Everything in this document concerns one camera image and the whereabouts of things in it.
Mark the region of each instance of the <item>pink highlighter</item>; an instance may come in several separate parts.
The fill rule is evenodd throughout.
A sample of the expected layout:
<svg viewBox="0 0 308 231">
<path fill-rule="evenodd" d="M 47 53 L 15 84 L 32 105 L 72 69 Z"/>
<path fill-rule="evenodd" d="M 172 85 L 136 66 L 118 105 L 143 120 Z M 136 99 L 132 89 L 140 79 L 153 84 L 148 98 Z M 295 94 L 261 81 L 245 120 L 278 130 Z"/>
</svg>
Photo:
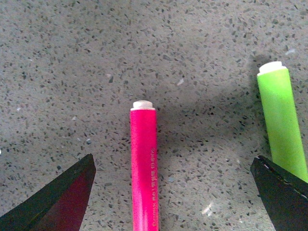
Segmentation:
<svg viewBox="0 0 308 231">
<path fill-rule="evenodd" d="M 130 110 L 133 231 L 158 231 L 156 110 L 141 100 Z"/>
</svg>

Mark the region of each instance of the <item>highlighter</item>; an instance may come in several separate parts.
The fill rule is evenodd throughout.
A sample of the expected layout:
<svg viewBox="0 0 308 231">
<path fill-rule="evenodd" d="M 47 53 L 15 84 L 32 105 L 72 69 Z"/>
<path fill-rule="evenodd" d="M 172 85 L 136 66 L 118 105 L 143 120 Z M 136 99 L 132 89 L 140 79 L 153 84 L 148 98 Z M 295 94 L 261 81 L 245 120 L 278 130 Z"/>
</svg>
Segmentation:
<svg viewBox="0 0 308 231">
<path fill-rule="evenodd" d="M 308 182 L 289 70 L 281 62 L 260 67 L 257 82 L 275 164 Z"/>
<path fill-rule="evenodd" d="M 133 231 L 158 231 L 156 110 L 136 101 L 130 110 Z"/>
</svg>

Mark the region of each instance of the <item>white speck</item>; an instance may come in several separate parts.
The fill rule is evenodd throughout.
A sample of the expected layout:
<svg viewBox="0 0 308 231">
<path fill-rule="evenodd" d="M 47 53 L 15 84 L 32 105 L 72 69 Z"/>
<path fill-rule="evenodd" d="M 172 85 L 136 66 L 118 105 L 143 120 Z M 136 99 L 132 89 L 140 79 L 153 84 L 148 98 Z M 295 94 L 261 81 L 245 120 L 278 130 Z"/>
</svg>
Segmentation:
<svg viewBox="0 0 308 231">
<path fill-rule="evenodd" d="M 184 83 L 184 80 L 181 79 L 181 80 L 177 83 L 177 86 L 179 86 L 179 85 L 181 85 L 181 84 L 183 84 L 183 83 Z"/>
<path fill-rule="evenodd" d="M 207 212 L 211 209 L 212 205 L 213 205 L 213 204 L 210 203 L 210 204 L 201 212 L 201 214 L 204 215 L 205 213 L 207 213 Z"/>
<path fill-rule="evenodd" d="M 168 181 L 172 183 L 172 182 L 174 182 L 174 178 L 173 177 L 169 177 Z"/>
<path fill-rule="evenodd" d="M 285 55 L 288 55 L 288 54 L 291 54 L 291 53 L 295 53 L 295 49 L 290 49 L 290 50 L 288 50 L 288 51 L 285 53 Z"/>
</svg>

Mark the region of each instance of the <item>dark speck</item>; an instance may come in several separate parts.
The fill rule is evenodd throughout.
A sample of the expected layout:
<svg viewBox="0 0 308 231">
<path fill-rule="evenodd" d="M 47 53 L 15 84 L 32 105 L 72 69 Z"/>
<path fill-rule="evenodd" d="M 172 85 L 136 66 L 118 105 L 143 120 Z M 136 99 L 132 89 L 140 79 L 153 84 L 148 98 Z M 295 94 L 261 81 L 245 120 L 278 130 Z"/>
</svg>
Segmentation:
<svg viewBox="0 0 308 231">
<path fill-rule="evenodd" d="M 163 59 L 167 60 L 167 61 L 171 61 L 170 57 L 166 54 L 164 54 Z"/>
</svg>

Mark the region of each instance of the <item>terrazzo countertop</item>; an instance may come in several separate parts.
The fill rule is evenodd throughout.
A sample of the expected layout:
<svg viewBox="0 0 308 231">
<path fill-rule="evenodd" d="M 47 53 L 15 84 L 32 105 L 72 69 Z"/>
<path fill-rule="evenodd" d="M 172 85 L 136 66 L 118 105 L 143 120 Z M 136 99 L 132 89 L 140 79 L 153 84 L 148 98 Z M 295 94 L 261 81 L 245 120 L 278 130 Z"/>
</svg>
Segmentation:
<svg viewBox="0 0 308 231">
<path fill-rule="evenodd" d="M 0 215 L 92 153 L 82 231 L 129 231 L 129 110 L 157 108 L 162 231 L 273 231 L 258 67 L 292 74 L 306 152 L 305 0 L 3 0 Z"/>
</svg>

